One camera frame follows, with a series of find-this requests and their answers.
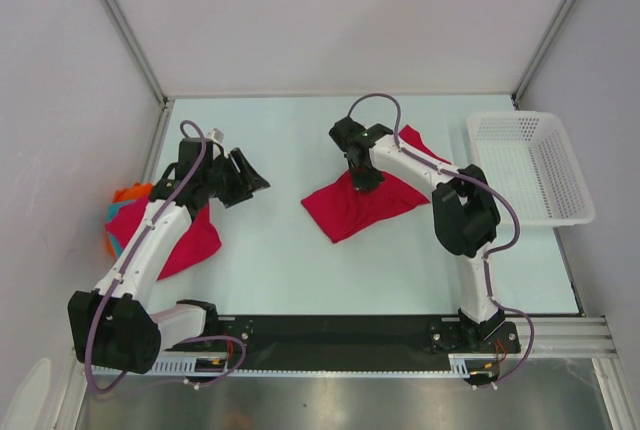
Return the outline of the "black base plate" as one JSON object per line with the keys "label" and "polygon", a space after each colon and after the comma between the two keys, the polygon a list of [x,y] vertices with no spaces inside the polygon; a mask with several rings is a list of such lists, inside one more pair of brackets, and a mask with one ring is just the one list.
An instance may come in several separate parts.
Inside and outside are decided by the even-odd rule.
{"label": "black base plate", "polygon": [[490,360],[521,350],[514,323],[482,336],[453,315],[220,316],[213,333],[240,339],[241,368],[255,371],[437,371],[453,354]]}

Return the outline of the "teal t shirt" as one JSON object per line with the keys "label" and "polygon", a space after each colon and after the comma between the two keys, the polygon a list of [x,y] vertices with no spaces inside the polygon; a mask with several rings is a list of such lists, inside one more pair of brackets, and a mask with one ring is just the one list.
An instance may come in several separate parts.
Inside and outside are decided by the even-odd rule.
{"label": "teal t shirt", "polygon": [[127,233],[124,220],[121,218],[120,213],[122,210],[132,203],[132,200],[125,200],[112,203],[107,208],[106,223],[105,223],[105,243],[108,253],[117,259],[123,249],[126,247],[130,240],[130,236]]}

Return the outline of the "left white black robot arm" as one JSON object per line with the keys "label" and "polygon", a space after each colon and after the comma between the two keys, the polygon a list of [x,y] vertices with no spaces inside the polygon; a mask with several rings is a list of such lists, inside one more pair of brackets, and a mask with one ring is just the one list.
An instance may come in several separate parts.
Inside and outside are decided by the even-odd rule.
{"label": "left white black robot arm", "polygon": [[78,360],[87,367],[145,374],[160,352],[176,345],[214,347],[221,337],[214,305],[181,300],[152,314],[147,309],[152,287],[210,200],[231,207],[269,186],[240,149],[225,151],[210,138],[183,139],[115,264],[93,290],[77,291],[69,300]]}

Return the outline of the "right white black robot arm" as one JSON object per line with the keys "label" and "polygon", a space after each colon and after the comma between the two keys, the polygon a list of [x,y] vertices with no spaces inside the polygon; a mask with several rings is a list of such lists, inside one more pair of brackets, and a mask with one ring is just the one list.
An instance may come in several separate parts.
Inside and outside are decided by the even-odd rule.
{"label": "right white black robot arm", "polygon": [[344,117],[329,136],[346,158],[356,190],[374,191],[390,175],[428,198],[435,236],[456,257],[462,341],[473,351],[486,350],[497,339],[504,312],[491,301],[482,269],[500,223],[493,196],[479,186],[486,182],[482,170],[448,164],[382,124],[366,128]]}

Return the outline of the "aluminium frame rail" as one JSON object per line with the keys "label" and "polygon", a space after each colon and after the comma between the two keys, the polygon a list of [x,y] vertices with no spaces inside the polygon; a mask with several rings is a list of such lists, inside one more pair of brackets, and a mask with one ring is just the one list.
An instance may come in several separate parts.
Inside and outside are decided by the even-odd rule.
{"label": "aluminium frame rail", "polygon": [[615,358],[604,317],[535,317],[531,358]]}

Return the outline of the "orange t shirt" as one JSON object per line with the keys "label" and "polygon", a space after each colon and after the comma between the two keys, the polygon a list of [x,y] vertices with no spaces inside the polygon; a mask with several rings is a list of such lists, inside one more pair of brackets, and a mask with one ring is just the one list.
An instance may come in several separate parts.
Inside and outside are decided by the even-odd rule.
{"label": "orange t shirt", "polygon": [[151,193],[152,183],[136,182],[133,186],[116,190],[113,194],[112,202],[120,203],[131,200],[138,200],[148,197]]}

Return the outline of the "folded red t shirt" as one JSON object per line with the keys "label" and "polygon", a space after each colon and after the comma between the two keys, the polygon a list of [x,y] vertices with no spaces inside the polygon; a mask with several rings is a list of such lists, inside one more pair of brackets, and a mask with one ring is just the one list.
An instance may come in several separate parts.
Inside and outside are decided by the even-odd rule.
{"label": "folded red t shirt", "polygon": [[[130,240],[141,222],[147,197],[132,200],[120,213]],[[213,256],[222,247],[218,231],[210,218],[210,205],[199,211],[186,233],[174,246],[167,262],[158,276],[165,280]]]}

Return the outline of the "red t shirt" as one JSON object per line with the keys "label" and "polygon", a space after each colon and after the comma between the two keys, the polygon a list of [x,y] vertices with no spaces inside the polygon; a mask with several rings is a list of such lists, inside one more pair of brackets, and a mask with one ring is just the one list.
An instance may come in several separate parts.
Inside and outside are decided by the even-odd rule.
{"label": "red t shirt", "polygon": [[391,219],[430,200],[410,185],[383,172],[384,181],[373,191],[353,187],[351,174],[344,172],[334,183],[301,200],[314,222],[336,244],[367,227]]}
{"label": "red t shirt", "polygon": [[[120,213],[130,240],[141,222],[147,197],[132,200]],[[210,205],[199,211],[186,233],[174,246],[167,262],[158,276],[165,280],[213,256],[222,247],[218,231],[210,218]]]}

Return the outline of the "white perforated plastic basket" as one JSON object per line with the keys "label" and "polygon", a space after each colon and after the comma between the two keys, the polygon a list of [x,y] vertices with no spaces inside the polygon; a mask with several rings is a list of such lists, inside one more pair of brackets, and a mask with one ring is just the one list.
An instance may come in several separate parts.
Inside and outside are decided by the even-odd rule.
{"label": "white perforated plastic basket", "polygon": [[467,119],[473,162],[526,227],[592,222],[595,207],[561,120],[535,111],[482,112]]}

